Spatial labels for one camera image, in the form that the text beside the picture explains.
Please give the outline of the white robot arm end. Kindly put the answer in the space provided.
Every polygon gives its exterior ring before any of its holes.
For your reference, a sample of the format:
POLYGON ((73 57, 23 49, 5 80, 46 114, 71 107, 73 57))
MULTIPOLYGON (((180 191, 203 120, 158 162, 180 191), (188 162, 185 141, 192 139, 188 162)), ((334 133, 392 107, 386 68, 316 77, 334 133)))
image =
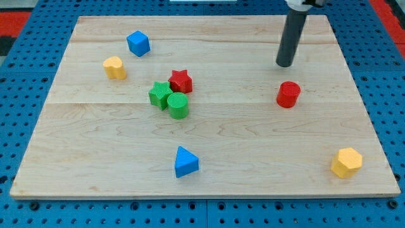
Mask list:
POLYGON ((312 7, 322 8, 328 0, 285 0, 287 6, 295 11, 308 11, 312 7))

